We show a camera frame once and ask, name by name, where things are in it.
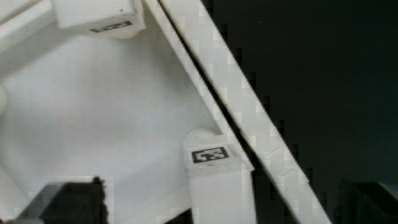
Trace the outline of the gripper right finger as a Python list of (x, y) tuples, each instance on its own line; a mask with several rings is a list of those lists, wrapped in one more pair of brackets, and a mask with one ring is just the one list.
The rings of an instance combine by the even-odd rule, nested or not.
[(377, 182), (339, 183), (336, 224), (398, 224), (398, 198)]

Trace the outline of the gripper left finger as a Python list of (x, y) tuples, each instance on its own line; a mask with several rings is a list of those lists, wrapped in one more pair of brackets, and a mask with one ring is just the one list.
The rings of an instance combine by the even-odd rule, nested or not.
[(52, 183), (7, 224), (110, 224), (105, 180)]

